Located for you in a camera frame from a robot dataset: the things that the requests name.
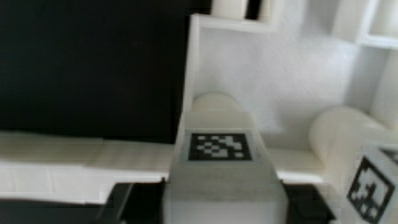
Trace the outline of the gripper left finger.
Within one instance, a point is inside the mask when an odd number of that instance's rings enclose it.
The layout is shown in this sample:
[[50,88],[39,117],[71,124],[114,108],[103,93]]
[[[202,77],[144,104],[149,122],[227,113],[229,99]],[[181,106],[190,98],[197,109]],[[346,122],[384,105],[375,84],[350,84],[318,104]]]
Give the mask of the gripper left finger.
[[94,224],[163,224],[165,180],[117,183]]

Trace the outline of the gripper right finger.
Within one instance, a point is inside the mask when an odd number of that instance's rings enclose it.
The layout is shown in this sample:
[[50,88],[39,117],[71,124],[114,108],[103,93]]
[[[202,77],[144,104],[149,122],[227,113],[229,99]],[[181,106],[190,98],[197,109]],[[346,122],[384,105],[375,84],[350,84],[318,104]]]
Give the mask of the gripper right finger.
[[288,195],[286,224],[330,224],[336,219],[313,184],[282,184]]

